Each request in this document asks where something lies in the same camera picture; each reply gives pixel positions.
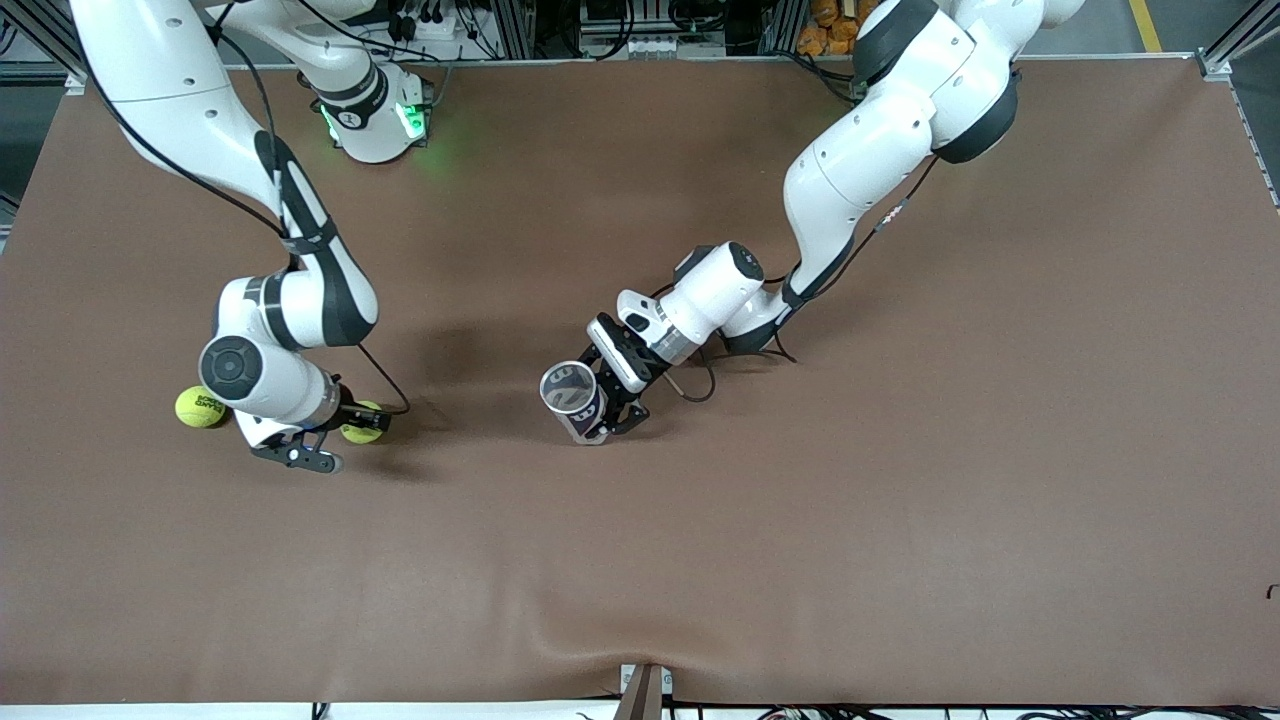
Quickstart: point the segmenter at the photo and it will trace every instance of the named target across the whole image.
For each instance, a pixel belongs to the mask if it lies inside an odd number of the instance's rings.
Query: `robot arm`
[[[936,154],[966,163],[1004,137],[1018,109],[1010,63],[1038,27],[1064,22],[1083,1],[941,3],[954,17],[934,0],[877,6],[859,31],[854,55],[854,81],[868,83],[867,99],[787,170],[782,197],[799,264],[781,290],[768,291],[750,252],[730,242],[686,258],[669,295],[623,291],[617,302],[622,323],[600,314],[588,325],[591,347],[543,378],[544,402],[575,441],[596,445],[643,421],[648,411],[640,393],[716,331],[731,354],[768,345],[844,265],[867,210],[922,160]],[[744,258],[750,261],[736,261]],[[589,413],[591,400],[598,416]],[[620,407],[630,409],[626,419],[620,420]]]
[[[324,19],[362,13],[372,0],[252,0],[237,3],[223,24],[271,45],[297,64],[320,99],[334,141],[361,163],[393,160],[426,142],[431,85],[393,63],[374,63],[355,40]],[[225,5],[210,8],[215,17]]]
[[[278,214],[294,261],[232,281],[200,357],[205,387],[236,410],[255,454],[333,471],[339,459],[302,445],[343,423],[385,429],[383,414],[347,410],[351,393],[298,351],[356,345],[378,299],[283,140],[236,97],[188,0],[73,0],[81,42],[119,118],[173,164]],[[129,141],[147,160],[168,164]]]

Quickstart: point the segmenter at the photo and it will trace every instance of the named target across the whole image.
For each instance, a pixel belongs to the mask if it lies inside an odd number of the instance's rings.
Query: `tennis ball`
[[[357,405],[364,405],[365,407],[371,407],[374,410],[381,410],[381,406],[372,400],[361,400]],[[357,428],[355,425],[343,425],[342,437],[347,438],[348,442],[356,445],[367,445],[375,439],[383,437],[383,432],[378,428]]]
[[[204,386],[188,387],[173,404],[173,411],[184,425],[207,428],[216,425],[227,414],[227,406],[210,395]]]

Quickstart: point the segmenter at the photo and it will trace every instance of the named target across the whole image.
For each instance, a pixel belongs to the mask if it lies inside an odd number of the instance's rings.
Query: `brown paper sheet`
[[[0,259],[0,700],[594,696],[648,660],[700,701],[1280,703],[1280,222],[1229,91],[1024,67],[1005,142],[787,325],[799,365],[657,387],[599,448],[543,370],[696,243],[786,270],[782,177],[840,105],[785,64],[463,69],[428,150],[361,167],[270,73],[416,404],[335,477],[173,418],[221,286],[284,256],[67,99]]]

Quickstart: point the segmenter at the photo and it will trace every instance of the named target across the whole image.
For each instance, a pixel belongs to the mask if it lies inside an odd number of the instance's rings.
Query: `metal frame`
[[[67,0],[0,0],[0,14],[63,68],[64,72],[56,74],[72,74],[84,79],[84,55],[81,54],[76,23],[72,22]],[[23,64],[41,65],[36,69],[37,74],[49,79],[51,64]],[[5,68],[0,74],[10,77],[22,76],[23,72]],[[31,74],[31,68],[27,68],[26,74]]]
[[[1267,23],[1280,14],[1280,0],[1254,0],[1253,5],[1208,47],[1196,54],[1201,74],[1210,82],[1224,82],[1231,76],[1231,59],[1257,47],[1270,35]]]
[[[531,59],[534,13],[522,0],[493,0],[493,14],[502,38],[503,56],[508,60]]]

